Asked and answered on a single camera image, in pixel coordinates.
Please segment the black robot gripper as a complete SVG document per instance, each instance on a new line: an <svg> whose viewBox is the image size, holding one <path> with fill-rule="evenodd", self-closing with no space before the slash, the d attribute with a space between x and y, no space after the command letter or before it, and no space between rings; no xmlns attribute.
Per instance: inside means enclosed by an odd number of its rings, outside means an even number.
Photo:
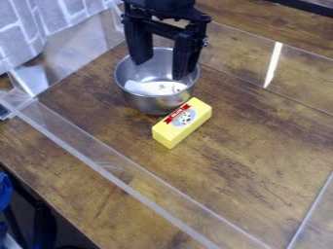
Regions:
<svg viewBox="0 0 333 249"><path fill-rule="evenodd" d="M136 65L154 56L152 35L174 40L172 78L195 69L207 44L211 17L195 8L195 0L121 0L121 24L129 57Z"/></svg>

